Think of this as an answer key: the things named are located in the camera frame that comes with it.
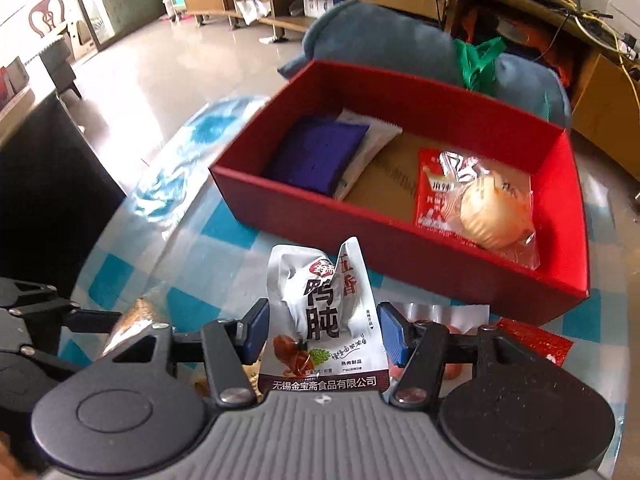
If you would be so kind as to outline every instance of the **red box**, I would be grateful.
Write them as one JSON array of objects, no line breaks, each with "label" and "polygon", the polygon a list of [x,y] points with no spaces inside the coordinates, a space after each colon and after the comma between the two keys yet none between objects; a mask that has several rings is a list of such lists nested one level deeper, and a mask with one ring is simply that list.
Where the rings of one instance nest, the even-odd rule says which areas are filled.
[{"label": "red box", "polygon": [[[411,223],[260,176],[300,117],[337,115],[343,107],[529,173],[540,266],[527,269]],[[567,133],[474,92],[315,61],[254,116],[211,173],[245,224],[329,254],[356,236],[371,269],[459,301],[489,303],[502,316],[542,324],[588,297],[584,208]]]}]

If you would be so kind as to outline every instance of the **purple package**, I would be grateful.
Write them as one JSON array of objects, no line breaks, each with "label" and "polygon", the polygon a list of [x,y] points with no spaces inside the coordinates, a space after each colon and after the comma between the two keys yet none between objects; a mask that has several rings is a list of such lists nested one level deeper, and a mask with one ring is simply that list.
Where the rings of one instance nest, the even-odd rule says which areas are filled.
[{"label": "purple package", "polygon": [[287,132],[264,177],[333,196],[368,129],[333,118],[302,118]]}]

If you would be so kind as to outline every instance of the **tiled floor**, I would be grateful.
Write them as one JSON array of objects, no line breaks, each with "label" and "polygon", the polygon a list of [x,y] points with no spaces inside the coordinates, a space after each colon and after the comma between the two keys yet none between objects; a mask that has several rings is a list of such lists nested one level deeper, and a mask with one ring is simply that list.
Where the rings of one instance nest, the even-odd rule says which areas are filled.
[{"label": "tiled floor", "polygon": [[[65,101],[86,128],[86,138],[102,163],[129,191],[165,142],[206,103],[229,95],[271,95],[284,85],[275,69],[300,52],[300,42],[258,42],[270,35],[271,28],[263,25],[230,32],[226,20],[203,28],[196,28],[193,20],[153,23],[76,67],[84,99],[79,102],[68,92]],[[640,224],[629,196],[640,185],[580,136],[575,136],[574,147],[580,164],[610,189],[626,259],[631,378],[614,480],[636,480],[640,478]]]}]

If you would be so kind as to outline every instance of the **gray ribbed surface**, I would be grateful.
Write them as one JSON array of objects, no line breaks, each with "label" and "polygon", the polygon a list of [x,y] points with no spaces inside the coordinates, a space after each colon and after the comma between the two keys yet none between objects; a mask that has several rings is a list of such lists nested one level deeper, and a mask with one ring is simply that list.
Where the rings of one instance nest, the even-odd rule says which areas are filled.
[{"label": "gray ribbed surface", "polygon": [[[376,392],[270,392],[245,412],[226,412],[181,462],[146,480],[498,480],[454,452],[421,413],[383,404]],[[585,472],[572,480],[596,480]],[[51,472],[46,480],[65,480]]]}]

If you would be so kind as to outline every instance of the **checkered tablecloth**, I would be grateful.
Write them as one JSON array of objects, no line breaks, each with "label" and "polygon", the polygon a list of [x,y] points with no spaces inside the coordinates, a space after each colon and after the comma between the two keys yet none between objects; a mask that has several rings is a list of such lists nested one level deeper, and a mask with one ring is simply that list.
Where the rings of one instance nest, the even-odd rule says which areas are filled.
[{"label": "checkered tablecloth", "polygon": [[[100,236],[72,299],[84,308],[124,311],[152,287],[166,284],[166,306],[180,332],[217,317],[241,317],[266,297],[271,248],[290,243],[238,223],[208,166],[265,98],[223,100],[203,108],[164,147]],[[616,415],[616,433],[600,473],[610,478],[625,419],[629,354],[622,252],[607,189],[580,171],[588,226],[591,295],[547,325],[575,344],[564,368],[595,388]],[[370,272],[376,302],[458,304]],[[87,364],[105,338],[63,332],[60,355]]]}]

